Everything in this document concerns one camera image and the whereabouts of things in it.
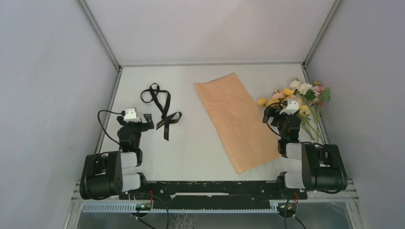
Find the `yellow fake flower stem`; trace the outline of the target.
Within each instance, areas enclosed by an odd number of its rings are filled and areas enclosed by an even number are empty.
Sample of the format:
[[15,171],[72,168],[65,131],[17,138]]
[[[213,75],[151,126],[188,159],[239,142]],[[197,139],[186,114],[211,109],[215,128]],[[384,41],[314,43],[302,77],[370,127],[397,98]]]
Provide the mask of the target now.
[[259,107],[272,107],[284,108],[283,104],[277,104],[284,102],[287,99],[297,99],[299,102],[299,111],[298,117],[301,119],[301,125],[304,131],[310,136],[311,140],[318,140],[319,137],[314,136],[316,132],[315,128],[310,124],[311,115],[314,115],[314,118],[317,116],[316,112],[313,109],[313,106],[319,103],[319,96],[321,92],[316,87],[312,88],[302,88],[298,89],[297,87],[284,88],[282,91],[277,89],[270,99],[266,97],[260,98],[256,101]]

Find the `two-sided peach green wrapping paper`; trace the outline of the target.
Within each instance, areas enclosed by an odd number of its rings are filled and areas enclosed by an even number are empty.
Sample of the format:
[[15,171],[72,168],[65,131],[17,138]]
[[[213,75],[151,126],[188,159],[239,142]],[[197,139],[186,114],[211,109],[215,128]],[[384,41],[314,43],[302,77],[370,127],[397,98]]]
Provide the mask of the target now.
[[236,73],[194,88],[237,174],[281,157],[277,136]]

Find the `pink fake flower stem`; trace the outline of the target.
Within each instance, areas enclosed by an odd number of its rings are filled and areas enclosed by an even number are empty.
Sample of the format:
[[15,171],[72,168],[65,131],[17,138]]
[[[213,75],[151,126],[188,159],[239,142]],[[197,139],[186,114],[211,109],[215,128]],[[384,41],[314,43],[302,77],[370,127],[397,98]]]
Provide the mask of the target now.
[[300,127],[317,143],[325,143],[325,137],[320,129],[320,112],[324,103],[330,101],[331,90],[320,82],[303,83],[295,78],[289,86],[282,90],[275,90],[266,106],[274,106],[277,102],[286,102],[295,99],[298,102],[298,117],[301,119]]

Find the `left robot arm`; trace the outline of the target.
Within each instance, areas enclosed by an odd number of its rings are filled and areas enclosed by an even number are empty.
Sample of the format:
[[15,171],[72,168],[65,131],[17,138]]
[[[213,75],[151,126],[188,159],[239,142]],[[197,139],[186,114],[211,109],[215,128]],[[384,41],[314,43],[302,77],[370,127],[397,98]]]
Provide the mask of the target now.
[[121,128],[117,132],[119,150],[87,155],[80,180],[82,199],[103,200],[131,191],[138,199],[149,194],[149,186],[142,172],[124,174],[125,169],[135,168],[143,162],[140,138],[143,132],[154,128],[151,114],[139,118],[117,117]]

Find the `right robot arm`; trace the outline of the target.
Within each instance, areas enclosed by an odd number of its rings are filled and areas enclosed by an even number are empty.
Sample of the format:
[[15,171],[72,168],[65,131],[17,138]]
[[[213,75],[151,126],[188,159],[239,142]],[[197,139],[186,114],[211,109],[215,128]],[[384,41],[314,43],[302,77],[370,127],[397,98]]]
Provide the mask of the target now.
[[337,145],[300,141],[301,119],[297,114],[281,113],[280,108],[267,107],[263,123],[279,136],[277,149],[281,156],[301,162],[299,171],[282,172],[278,176],[280,182],[276,192],[279,197],[289,198],[295,189],[328,194],[346,189],[348,177]]

